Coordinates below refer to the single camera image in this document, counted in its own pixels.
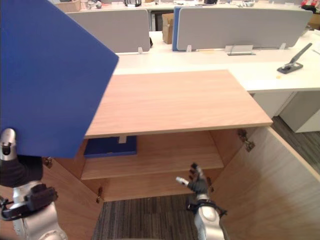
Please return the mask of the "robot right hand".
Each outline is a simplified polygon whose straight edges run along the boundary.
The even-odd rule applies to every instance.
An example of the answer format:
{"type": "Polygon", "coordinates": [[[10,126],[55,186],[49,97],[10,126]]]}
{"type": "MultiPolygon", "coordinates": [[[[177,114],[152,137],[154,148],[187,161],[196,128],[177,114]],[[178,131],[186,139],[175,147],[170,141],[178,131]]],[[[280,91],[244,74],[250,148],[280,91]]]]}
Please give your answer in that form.
{"type": "Polygon", "coordinates": [[[202,168],[194,162],[190,166],[189,173],[189,180],[180,176],[177,176],[175,180],[196,195],[207,195],[210,187],[202,168]]]}

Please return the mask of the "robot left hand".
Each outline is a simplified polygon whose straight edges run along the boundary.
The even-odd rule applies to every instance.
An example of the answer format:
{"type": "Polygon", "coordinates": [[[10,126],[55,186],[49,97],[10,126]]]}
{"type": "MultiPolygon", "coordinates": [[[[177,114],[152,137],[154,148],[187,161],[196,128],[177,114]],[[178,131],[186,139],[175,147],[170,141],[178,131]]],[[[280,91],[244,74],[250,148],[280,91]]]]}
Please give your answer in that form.
{"type": "Polygon", "coordinates": [[[42,158],[17,154],[16,132],[6,128],[0,136],[0,185],[17,188],[43,177],[42,158]]]}

